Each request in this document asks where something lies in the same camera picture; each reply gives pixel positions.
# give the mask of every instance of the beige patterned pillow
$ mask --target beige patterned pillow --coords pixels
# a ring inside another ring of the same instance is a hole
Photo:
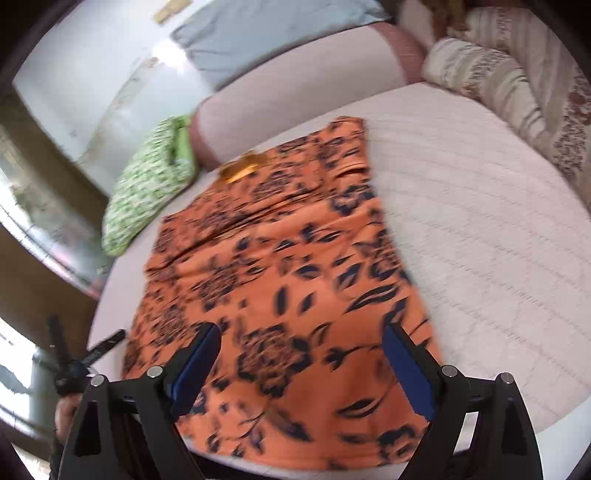
[[[523,8],[475,8],[462,40],[497,48],[523,67],[544,114],[543,152],[591,210],[591,85],[550,28]]]
[[[546,153],[546,124],[523,69],[510,55],[456,38],[429,52],[423,78],[495,112],[534,148]]]

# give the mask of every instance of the mattress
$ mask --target mattress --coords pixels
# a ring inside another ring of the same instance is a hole
[[[513,373],[536,432],[569,414],[591,394],[591,220],[558,171],[484,106],[425,83],[336,109],[259,148],[338,115],[366,120],[375,187],[444,361],[473,377]],[[215,177],[203,176],[163,215]],[[115,263],[90,344],[131,325],[158,224]],[[123,352],[118,346],[96,368],[119,378]]]

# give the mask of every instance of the blanket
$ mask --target blanket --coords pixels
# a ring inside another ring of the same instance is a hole
[[[363,120],[265,154],[163,220],[124,377],[215,322],[221,353],[178,423],[197,451],[291,469],[408,460],[427,424],[385,359],[384,323],[439,352],[370,183]]]

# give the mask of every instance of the white wall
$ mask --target white wall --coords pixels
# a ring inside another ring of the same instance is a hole
[[[143,68],[163,41],[169,45],[172,30],[209,1],[193,0],[158,25],[152,16],[165,0],[85,0],[43,37],[18,72],[14,86],[43,130],[73,161],[84,160],[81,168],[105,192],[158,121],[191,112],[210,94],[186,60]],[[128,82],[138,74],[139,90]],[[124,86],[131,94],[121,94]],[[112,105],[118,94],[121,101]],[[97,129],[104,144],[83,159]]]

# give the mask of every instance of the person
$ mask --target person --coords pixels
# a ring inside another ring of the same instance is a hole
[[[74,421],[76,409],[82,400],[82,394],[68,395],[60,398],[56,407],[56,436],[53,440],[53,448],[51,452],[50,464],[50,480],[57,480],[60,474],[61,456],[64,453],[64,445]]]

